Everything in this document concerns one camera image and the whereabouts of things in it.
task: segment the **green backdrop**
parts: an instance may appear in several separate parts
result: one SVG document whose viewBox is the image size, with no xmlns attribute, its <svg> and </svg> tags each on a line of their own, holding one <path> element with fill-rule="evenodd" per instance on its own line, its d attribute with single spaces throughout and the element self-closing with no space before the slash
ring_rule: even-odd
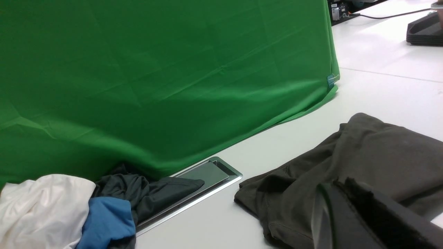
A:
<svg viewBox="0 0 443 249">
<path fill-rule="evenodd" d="M 331 74 L 326 0 L 3 0 L 0 187 L 169 175 L 318 108 Z"/>
</svg>

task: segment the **clothing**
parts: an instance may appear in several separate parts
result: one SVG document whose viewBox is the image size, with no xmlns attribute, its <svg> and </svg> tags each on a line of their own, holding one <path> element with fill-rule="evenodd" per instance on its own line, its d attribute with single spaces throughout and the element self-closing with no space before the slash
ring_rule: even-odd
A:
<svg viewBox="0 0 443 249">
<path fill-rule="evenodd" d="M 443 143 L 363 113 L 314 149 L 240 183 L 235 201 L 256 214 L 270 242 L 312 249 L 315 187 L 347 177 L 419 215 L 443 201 Z"/>
<path fill-rule="evenodd" d="M 109 175 L 96 182 L 93 197 L 108 196 L 131 203 L 134 224 L 151 218 L 157 212 L 193 193 L 205 182 L 203 180 L 166 177 L 149 181 L 141 172 L 127 163 L 119 164 Z M 108 248 L 126 249 L 135 245 L 131 240 L 112 241 Z"/>
<path fill-rule="evenodd" d="M 0 248 L 75 248 L 94 188 L 69 175 L 7 183 L 0 195 Z"/>
<path fill-rule="evenodd" d="M 131 203 L 113 197 L 89 200 L 89 215 L 77 249 L 106 249 L 111 241 L 134 236 Z"/>
<path fill-rule="evenodd" d="M 315 249 L 443 248 L 441 228 L 353 179 L 319 184 L 312 216 Z"/>
</svg>

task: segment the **white cloth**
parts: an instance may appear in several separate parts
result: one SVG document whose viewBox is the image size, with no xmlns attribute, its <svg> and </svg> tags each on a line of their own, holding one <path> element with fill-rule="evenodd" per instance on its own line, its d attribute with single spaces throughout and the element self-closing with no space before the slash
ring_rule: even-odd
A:
<svg viewBox="0 0 443 249">
<path fill-rule="evenodd" d="M 7 183 L 0 195 L 0 249 L 74 249 L 94 188 L 69 175 Z"/>
</svg>

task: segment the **fabric pile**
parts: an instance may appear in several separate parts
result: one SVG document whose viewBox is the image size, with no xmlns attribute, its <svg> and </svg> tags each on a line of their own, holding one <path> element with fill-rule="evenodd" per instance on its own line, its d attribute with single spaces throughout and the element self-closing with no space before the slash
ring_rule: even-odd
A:
<svg viewBox="0 0 443 249">
<path fill-rule="evenodd" d="M 95 183 L 70 175 L 7 183 L 0 194 L 0 248 L 133 249 L 138 224 L 203 184 L 151 181 L 128 163 Z"/>
<path fill-rule="evenodd" d="M 257 215 L 269 242 L 312 249 L 312 208 L 321 183 L 350 177 L 418 215 L 441 213 L 442 152 L 441 141 L 358 113 L 314 149 L 242 182 L 234 201 Z"/>
</svg>

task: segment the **black fabric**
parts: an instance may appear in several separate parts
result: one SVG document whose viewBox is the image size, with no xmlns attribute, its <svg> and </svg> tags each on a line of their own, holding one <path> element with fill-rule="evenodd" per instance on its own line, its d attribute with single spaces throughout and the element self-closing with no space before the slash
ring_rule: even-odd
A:
<svg viewBox="0 0 443 249">
<path fill-rule="evenodd" d="M 315 249 L 443 248 L 443 229 L 354 179 L 317 186 L 312 233 Z"/>
<path fill-rule="evenodd" d="M 311 215 L 319 183 L 347 177 L 424 215 L 443 199 L 443 143 L 363 113 L 314 149 L 240 183 L 234 200 L 256 214 L 264 236 L 312 249 Z"/>
<path fill-rule="evenodd" d="M 364 189 L 354 179 L 334 181 L 354 206 L 359 217 L 389 249 L 437 249 L 443 247 L 443 230 L 396 204 Z"/>
<path fill-rule="evenodd" d="M 92 197 L 109 196 L 128 200 L 132 218 L 137 226 L 157 212 L 193 193 L 205 182 L 203 180 L 165 177 L 150 182 L 128 163 L 119 164 L 108 175 L 97 181 Z M 109 249 L 132 249 L 136 237 L 112 241 Z"/>
</svg>

